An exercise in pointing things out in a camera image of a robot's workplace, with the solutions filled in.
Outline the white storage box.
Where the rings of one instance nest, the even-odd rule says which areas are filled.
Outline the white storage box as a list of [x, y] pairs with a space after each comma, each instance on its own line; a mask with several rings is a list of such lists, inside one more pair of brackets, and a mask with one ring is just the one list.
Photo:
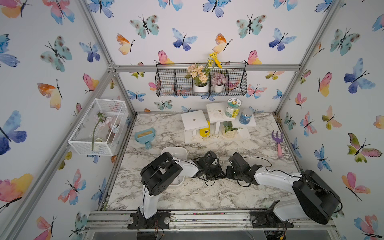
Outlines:
[[[182, 147], [166, 147], [162, 150], [161, 154], [168, 152], [173, 156], [173, 160], [176, 163], [180, 163], [181, 160], [186, 161], [188, 159], [188, 152], [185, 148]], [[170, 187], [179, 187], [183, 184], [185, 180], [185, 176], [182, 176], [182, 174], [179, 174], [175, 180], [170, 184]]]

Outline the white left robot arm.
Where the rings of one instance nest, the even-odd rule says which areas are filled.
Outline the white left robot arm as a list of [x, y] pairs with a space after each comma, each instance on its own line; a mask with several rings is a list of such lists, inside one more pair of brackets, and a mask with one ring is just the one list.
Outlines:
[[139, 207], [145, 219], [152, 218], [158, 211], [157, 205], [168, 187], [180, 185], [184, 178], [197, 178], [204, 183], [224, 179], [226, 174], [217, 155], [208, 151], [202, 157], [188, 159], [188, 152], [181, 147], [167, 147], [161, 155], [141, 171], [143, 201]]

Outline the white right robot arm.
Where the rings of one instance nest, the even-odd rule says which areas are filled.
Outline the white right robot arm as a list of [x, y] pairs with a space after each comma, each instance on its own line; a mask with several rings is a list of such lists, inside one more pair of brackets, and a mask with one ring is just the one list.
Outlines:
[[342, 208], [337, 193], [314, 171], [286, 173], [281, 170], [268, 170], [261, 165], [250, 166], [239, 153], [229, 158], [227, 177], [237, 182], [256, 186], [274, 187], [296, 196], [289, 201], [275, 201], [262, 216], [262, 221], [283, 223], [290, 219], [311, 219], [326, 225], [331, 216]]

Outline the cream bubble plant pot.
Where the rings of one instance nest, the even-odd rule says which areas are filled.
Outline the cream bubble plant pot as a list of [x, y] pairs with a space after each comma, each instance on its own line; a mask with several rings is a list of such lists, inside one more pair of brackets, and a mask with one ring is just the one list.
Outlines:
[[242, 128], [224, 126], [222, 130], [222, 136], [227, 139], [234, 139], [240, 130], [242, 130]]

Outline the white tiered display stand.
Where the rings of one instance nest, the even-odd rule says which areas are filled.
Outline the white tiered display stand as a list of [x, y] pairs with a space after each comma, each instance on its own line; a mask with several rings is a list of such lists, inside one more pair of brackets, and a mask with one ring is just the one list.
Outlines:
[[[235, 119], [229, 118], [225, 115], [225, 109], [225, 103], [216, 103], [208, 104], [206, 113], [199, 110], [181, 114], [184, 125], [184, 142], [186, 144], [195, 144], [250, 140], [249, 128], [257, 126], [255, 118], [252, 116], [248, 125], [242, 125], [239, 122], [240, 116], [237, 116]], [[208, 126], [207, 121], [211, 123], [210, 135], [207, 138], [203, 138], [200, 136], [199, 131]], [[234, 139], [227, 139], [222, 136], [224, 126], [242, 128], [242, 130], [238, 132]]]

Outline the purple pink garden rake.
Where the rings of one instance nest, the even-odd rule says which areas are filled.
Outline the purple pink garden rake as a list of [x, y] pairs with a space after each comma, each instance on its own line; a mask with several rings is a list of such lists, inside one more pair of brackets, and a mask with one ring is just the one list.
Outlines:
[[277, 144], [278, 157], [282, 158], [283, 157], [283, 150], [282, 150], [281, 143], [284, 141], [284, 133], [279, 133], [279, 131], [277, 131], [275, 133], [275, 131], [272, 131], [272, 139]]

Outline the blue lidded jar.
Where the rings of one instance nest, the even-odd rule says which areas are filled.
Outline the blue lidded jar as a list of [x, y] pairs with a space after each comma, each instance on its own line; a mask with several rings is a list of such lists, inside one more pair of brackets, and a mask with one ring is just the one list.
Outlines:
[[250, 108], [245, 108], [242, 110], [239, 122], [242, 125], [248, 125], [251, 121], [252, 116], [253, 116], [253, 111]]

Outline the sunflower seed jar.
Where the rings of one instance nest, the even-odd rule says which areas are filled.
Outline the sunflower seed jar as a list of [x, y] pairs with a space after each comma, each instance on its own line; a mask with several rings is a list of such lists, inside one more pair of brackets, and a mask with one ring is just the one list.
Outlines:
[[238, 98], [228, 99], [225, 109], [226, 116], [235, 119], [239, 115], [241, 105], [242, 101]]

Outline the teal dustpan brush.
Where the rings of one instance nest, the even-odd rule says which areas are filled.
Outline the teal dustpan brush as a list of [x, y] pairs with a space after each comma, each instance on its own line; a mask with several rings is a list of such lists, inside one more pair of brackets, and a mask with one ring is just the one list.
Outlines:
[[140, 144], [144, 144], [146, 149], [150, 149], [152, 147], [151, 142], [155, 139], [155, 137], [156, 130], [154, 128], [135, 133], [135, 140]]

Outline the white pot purple flowers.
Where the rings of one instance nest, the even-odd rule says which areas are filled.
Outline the white pot purple flowers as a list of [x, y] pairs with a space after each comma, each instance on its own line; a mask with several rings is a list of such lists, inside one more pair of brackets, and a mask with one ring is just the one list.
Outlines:
[[212, 83], [215, 93], [221, 93], [227, 83], [227, 76], [223, 73], [214, 73]]

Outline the white pot beige flowers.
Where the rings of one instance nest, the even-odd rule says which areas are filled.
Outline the white pot beige flowers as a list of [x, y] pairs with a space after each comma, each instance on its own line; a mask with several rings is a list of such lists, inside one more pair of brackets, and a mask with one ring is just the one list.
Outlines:
[[215, 67], [222, 68], [216, 52], [209, 54], [205, 65], [195, 63], [188, 66], [185, 78], [193, 80], [194, 93], [208, 93], [210, 91], [210, 75]]

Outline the artificial pink flower stem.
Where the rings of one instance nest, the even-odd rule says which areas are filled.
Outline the artificial pink flower stem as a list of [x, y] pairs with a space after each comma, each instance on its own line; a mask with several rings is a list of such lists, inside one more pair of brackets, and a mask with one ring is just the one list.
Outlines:
[[103, 111], [98, 111], [95, 115], [96, 125], [92, 134], [92, 147], [91, 150], [95, 150], [95, 143], [103, 143], [105, 140], [102, 137], [97, 136], [97, 131], [102, 131], [105, 126], [107, 126], [112, 120], [113, 117], [108, 116]]

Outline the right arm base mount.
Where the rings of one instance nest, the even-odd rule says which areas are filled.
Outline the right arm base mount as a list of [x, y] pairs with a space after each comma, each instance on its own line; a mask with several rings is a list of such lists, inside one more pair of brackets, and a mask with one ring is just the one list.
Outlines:
[[293, 228], [294, 224], [282, 221], [274, 213], [275, 206], [280, 202], [277, 200], [271, 204], [268, 209], [250, 212], [250, 221], [254, 229], [270, 229], [270, 228]]

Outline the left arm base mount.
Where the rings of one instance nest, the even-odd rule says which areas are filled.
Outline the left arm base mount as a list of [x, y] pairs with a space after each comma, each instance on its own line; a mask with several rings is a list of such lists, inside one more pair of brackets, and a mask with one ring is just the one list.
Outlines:
[[159, 212], [146, 219], [140, 209], [131, 213], [128, 219], [128, 230], [168, 229], [171, 222], [171, 213]]

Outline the white mesh wall box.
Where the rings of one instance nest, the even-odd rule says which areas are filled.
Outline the white mesh wall box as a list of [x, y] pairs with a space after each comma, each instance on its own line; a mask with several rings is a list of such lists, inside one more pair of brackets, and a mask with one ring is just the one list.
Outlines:
[[128, 113], [125, 101], [94, 99], [68, 144], [79, 155], [112, 156]]

